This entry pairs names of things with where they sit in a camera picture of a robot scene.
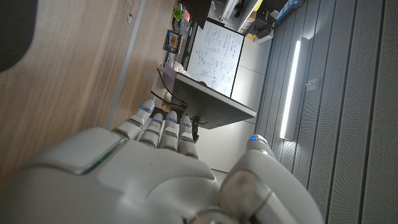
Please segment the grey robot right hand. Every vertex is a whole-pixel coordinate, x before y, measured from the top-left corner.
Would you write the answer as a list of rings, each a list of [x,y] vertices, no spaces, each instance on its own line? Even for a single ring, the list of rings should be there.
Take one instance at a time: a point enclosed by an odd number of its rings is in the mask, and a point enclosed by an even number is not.
[[[218,183],[187,116],[146,101],[109,131],[84,130],[1,184],[2,223],[322,223],[307,189],[260,135]]]

